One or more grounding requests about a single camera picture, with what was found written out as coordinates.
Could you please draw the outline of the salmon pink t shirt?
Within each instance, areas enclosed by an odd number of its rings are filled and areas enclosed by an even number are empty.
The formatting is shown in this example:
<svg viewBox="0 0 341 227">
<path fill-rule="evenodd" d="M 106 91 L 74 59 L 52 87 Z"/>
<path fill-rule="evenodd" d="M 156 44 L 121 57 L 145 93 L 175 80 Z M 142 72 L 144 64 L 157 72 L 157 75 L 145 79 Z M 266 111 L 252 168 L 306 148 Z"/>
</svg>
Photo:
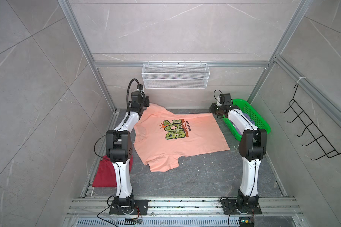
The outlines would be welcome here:
<svg viewBox="0 0 341 227">
<path fill-rule="evenodd" d="M 151 172 L 177 168 L 180 157 L 230 149 L 211 113 L 174 114 L 150 104 L 134 130 L 135 151 Z"/>
</svg>

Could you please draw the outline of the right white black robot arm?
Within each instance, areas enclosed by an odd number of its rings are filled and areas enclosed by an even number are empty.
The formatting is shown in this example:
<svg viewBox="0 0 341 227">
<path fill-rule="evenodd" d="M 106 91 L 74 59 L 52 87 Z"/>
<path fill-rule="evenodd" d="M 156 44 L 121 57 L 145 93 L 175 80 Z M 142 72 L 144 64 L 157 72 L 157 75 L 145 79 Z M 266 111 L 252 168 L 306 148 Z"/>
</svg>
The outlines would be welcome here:
<svg viewBox="0 0 341 227">
<path fill-rule="evenodd" d="M 232 212 L 261 214 L 258 195 L 258 175 L 261 160 L 266 154 L 267 132 L 252 123 L 236 106 L 211 104 L 209 111 L 218 117 L 226 116 L 242 133 L 238 146 L 242 157 L 242 182 Z"/>
</svg>

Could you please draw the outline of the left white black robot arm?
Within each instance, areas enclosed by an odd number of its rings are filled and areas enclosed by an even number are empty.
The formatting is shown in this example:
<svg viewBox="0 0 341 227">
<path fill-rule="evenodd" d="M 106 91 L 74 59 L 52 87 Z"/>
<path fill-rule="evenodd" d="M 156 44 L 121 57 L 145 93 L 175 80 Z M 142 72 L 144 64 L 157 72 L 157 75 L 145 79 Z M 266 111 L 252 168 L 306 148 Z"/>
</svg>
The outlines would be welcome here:
<svg viewBox="0 0 341 227">
<path fill-rule="evenodd" d="M 129 215 L 136 209 L 130 182 L 130 161 L 133 153 L 130 133 L 140 120 L 143 108 L 147 106 L 149 106 L 149 97 L 143 91 L 132 92 L 122 123 L 106 133 L 106 155 L 114 167 L 117 187 L 110 206 L 110 214 L 121 212 Z"/>
</svg>

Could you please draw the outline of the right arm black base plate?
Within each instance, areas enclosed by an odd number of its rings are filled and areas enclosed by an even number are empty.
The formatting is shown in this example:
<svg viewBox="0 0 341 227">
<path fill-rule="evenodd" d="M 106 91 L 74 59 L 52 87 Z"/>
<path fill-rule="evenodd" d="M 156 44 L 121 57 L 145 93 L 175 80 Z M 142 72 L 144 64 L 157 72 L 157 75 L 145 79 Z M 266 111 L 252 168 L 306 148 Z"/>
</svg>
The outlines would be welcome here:
<svg viewBox="0 0 341 227">
<path fill-rule="evenodd" d="M 239 199 L 229 199 L 223 197 L 220 199 L 224 214 L 241 215 L 259 215 L 262 214 L 260 205 L 255 201 L 241 201 Z"/>
</svg>

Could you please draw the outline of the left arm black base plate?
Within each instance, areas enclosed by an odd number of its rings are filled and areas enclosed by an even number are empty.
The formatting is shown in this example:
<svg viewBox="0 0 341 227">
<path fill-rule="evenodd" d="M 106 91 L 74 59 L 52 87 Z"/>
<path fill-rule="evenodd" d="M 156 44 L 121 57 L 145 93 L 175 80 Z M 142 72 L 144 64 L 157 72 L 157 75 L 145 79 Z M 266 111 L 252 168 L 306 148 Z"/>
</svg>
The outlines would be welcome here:
<svg viewBox="0 0 341 227">
<path fill-rule="evenodd" d="M 135 200 L 134 207 L 120 206 L 115 202 L 111 203 L 109 215 L 146 215 L 149 200 Z"/>
</svg>

